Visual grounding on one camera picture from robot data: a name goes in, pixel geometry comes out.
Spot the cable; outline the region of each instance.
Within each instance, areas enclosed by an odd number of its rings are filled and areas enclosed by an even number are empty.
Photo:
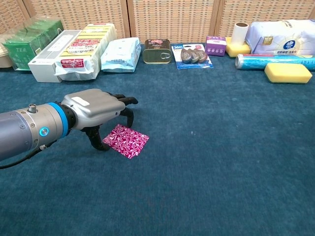
[[[22,158],[21,160],[18,160],[16,162],[13,162],[11,164],[8,164],[8,165],[4,165],[4,166],[0,166],[0,170],[3,170],[3,169],[7,169],[7,168],[10,168],[10,167],[13,167],[13,166],[16,166],[20,163],[22,163],[23,161],[26,161],[27,159],[30,159],[31,157],[35,156],[36,154],[38,154],[39,152],[49,148],[53,143],[55,143],[57,140],[53,141],[52,143],[49,143],[47,145],[43,145],[43,146],[40,146],[39,148],[33,150],[32,152],[30,152],[29,154],[27,154],[24,158]]]

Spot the white roll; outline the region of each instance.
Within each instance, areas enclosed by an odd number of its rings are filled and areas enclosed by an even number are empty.
[[[231,44],[243,45],[248,30],[248,24],[236,23],[232,34]]]

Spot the teal carpet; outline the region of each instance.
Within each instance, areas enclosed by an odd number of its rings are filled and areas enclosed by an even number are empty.
[[[212,61],[177,70],[140,58],[133,74],[60,84],[0,70],[0,112],[98,88],[137,98],[132,129],[150,137],[129,160],[73,131],[0,171],[1,236],[314,236],[315,78],[276,85]]]

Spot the metal can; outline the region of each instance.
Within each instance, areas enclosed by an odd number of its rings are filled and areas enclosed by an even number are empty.
[[[147,39],[142,53],[143,61],[149,64],[170,63],[172,60],[171,44],[168,39]]]

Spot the yellow sponge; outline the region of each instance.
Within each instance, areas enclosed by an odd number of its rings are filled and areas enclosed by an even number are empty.
[[[272,83],[306,84],[312,77],[304,65],[293,63],[268,63],[265,73]]]
[[[231,44],[231,37],[226,37],[226,52],[231,58],[237,57],[239,54],[250,54],[251,53],[251,48],[249,45],[244,42],[243,45],[234,45]]]

